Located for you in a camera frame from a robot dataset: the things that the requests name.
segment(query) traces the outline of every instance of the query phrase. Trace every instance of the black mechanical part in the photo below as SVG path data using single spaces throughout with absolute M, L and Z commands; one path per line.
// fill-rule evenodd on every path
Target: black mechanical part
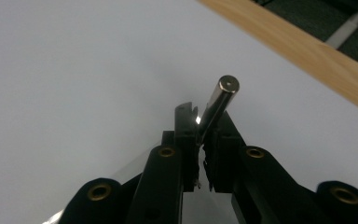
M 237 176 L 238 150 L 246 146 L 232 122 L 224 112 L 215 127 L 209 131 L 204 147 L 204 168 L 209 180 L 209 189 L 219 193 L 231 193 Z
M 59 224 L 122 223 L 125 207 L 121 206 L 120 184 L 99 178 L 85 184 L 68 203 Z
M 225 111 L 238 89 L 235 77 L 222 77 L 200 126 L 196 107 L 177 106 L 174 131 L 163 132 L 141 175 L 122 186 L 111 179 L 90 181 L 59 223 L 181 223 L 182 195 L 198 183 L 202 144 L 210 189 L 232 192 L 241 224 L 358 223 L 358 189 L 330 181 L 315 193 L 298 185 L 265 149 L 246 146 Z
M 182 218 L 182 151 L 155 147 L 149 155 L 127 215 L 127 224 L 178 224 Z
M 198 109 L 193 109 L 191 103 L 175 108 L 174 144 L 183 152 L 184 192 L 194 191 L 199 181 L 200 147 L 197 146 L 197 115 Z
M 261 216 L 260 223 L 333 223 L 265 149 L 244 147 L 239 150 L 239 157 L 239 178 L 234 187 L 233 197 L 236 199 L 233 201 L 251 209 L 234 209 L 241 211 L 237 216 L 245 214 L 238 220 L 246 217 L 255 220 L 248 213 L 257 210 Z
M 358 224 L 358 189 L 339 182 L 328 181 L 318 186 L 316 202 L 336 223 Z

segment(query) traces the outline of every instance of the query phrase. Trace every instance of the silver metal rod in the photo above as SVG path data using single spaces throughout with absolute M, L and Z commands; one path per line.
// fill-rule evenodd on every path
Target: silver metal rod
M 227 106 L 239 89 L 240 82 L 235 77 L 227 75 L 219 79 L 200 121 L 200 145 L 203 143 L 205 135 L 222 117 Z

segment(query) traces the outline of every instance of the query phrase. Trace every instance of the screw hole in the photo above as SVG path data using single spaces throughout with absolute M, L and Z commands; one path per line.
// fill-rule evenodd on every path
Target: screw hole
M 108 184 L 102 183 L 102 184 L 95 185 L 91 189 L 89 189 L 87 195 L 89 199 L 92 201 L 100 201 L 106 198 L 107 196 L 109 196 L 111 190 L 112 189 Z
M 171 156 L 173 156 L 173 154 L 175 154 L 175 150 L 173 150 L 172 148 L 169 148 L 169 147 L 165 147 L 165 148 L 160 149 L 158 151 L 158 154 L 161 157 L 171 157 Z
M 257 159 L 264 157 L 264 152 L 257 148 L 247 149 L 246 154 L 248 154 L 248 156 L 250 157 L 257 158 Z
M 353 205 L 358 204 L 358 196 L 352 193 L 348 189 L 344 189 L 340 187 L 332 187 L 330 189 L 330 192 L 333 194 L 334 197 L 336 197 L 342 203 L 353 204 Z

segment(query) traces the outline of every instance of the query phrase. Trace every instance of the metal cylinder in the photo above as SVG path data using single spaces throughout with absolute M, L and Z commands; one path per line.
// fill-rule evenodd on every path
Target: metal cylinder
M 205 135 L 221 118 L 239 89 L 240 82 L 235 77 L 227 75 L 219 79 L 200 121 L 200 145 L 203 143 Z

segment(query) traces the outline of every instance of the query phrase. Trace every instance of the mounting hole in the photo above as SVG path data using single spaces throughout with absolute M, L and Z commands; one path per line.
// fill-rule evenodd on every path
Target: mounting hole
M 87 196 L 92 201 L 100 201 L 109 196 L 111 191 L 110 185 L 102 183 L 90 188 Z
M 354 193 L 352 193 L 348 189 L 344 189 L 341 187 L 332 187 L 330 189 L 330 192 L 333 194 L 335 198 L 340 200 L 342 203 L 347 204 L 358 204 L 358 196 Z
M 248 156 L 250 157 L 257 158 L 257 159 L 264 157 L 264 152 L 258 148 L 248 148 L 246 150 L 246 154 L 248 154 Z
M 171 156 L 173 156 L 173 154 L 175 154 L 175 150 L 173 150 L 172 148 L 169 148 L 169 147 L 165 147 L 165 148 L 160 149 L 158 151 L 158 154 L 161 157 L 171 157 Z
M 148 220 L 158 219 L 161 212 L 156 208 L 147 208 L 145 211 L 145 218 Z

